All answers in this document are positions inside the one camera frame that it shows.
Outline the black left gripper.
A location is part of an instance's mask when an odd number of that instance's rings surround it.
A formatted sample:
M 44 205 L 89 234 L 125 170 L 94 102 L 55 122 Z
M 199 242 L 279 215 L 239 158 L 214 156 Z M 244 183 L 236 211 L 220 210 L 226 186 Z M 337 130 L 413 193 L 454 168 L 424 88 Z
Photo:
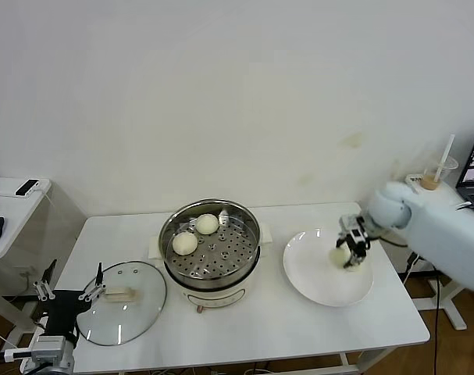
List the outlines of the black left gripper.
M 40 301 L 45 302 L 48 319 L 45 324 L 45 336 L 61 336 L 66 340 L 77 340 L 79 330 L 77 317 L 89 310 L 89 302 L 105 291 L 102 263 L 98 264 L 94 286 L 89 291 L 55 290 L 50 287 L 57 260 L 54 259 L 43 272 L 40 280 L 33 282 L 34 290 Z

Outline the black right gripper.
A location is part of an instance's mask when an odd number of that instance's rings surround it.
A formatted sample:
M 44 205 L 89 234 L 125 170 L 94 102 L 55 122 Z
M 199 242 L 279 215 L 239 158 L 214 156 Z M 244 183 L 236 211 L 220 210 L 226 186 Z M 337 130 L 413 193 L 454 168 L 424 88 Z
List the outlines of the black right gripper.
M 369 250 L 369 236 L 365 228 L 359 224 L 353 224 L 347 229 L 347 234 L 340 233 L 335 247 L 344 248 L 346 245 L 350 250 L 350 256 L 345 262 L 344 268 L 348 269 L 361 265 Z

